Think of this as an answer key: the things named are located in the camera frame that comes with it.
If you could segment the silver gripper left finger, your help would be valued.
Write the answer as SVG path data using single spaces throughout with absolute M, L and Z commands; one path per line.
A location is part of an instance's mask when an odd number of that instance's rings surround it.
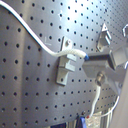
M 105 61 L 84 62 L 82 68 L 88 78 L 94 78 L 98 86 L 109 85 L 116 95 L 121 93 L 126 69 L 119 65 L 113 70 Z

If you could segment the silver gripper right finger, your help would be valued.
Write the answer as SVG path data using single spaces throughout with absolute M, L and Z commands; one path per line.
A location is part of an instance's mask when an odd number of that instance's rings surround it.
M 128 43 L 116 50 L 108 49 L 101 53 L 89 54 L 90 61 L 107 60 L 109 66 L 115 70 L 118 65 L 128 61 Z

